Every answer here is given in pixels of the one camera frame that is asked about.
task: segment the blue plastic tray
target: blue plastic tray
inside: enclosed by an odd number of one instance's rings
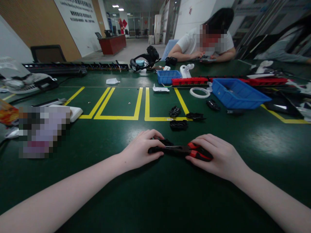
[[[159,84],[172,84],[173,78],[181,78],[179,71],[158,71]]]
[[[271,101],[271,98],[238,79],[213,79],[213,94],[229,109],[255,109]]]

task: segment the red desk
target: red desk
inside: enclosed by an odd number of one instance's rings
[[[126,47],[125,35],[98,39],[104,55],[115,55]]]

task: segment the forearm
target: forearm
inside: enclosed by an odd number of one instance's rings
[[[310,232],[311,209],[251,171],[234,184],[259,204],[285,232]]]
[[[118,155],[42,190],[0,216],[1,232],[55,232],[109,181],[127,171]]]
[[[179,61],[179,62],[188,61],[188,60],[193,59],[191,54],[182,54],[180,52],[169,53],[168,57],[177,58],[177,61]]]
[[[233,52],[226,52],[219,57],[216,58],[215,62],[224,62],[224,61],[230,61],[231,59],[234,58],[234,53]]]

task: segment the gray sleeve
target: gray sleeve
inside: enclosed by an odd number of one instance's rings
[[[278,41],[272,45],[265,53],[266,59],[275,59],[277,61],[306,63],[309,59],[301,55],[290,54],[285,51],[287,41]]]

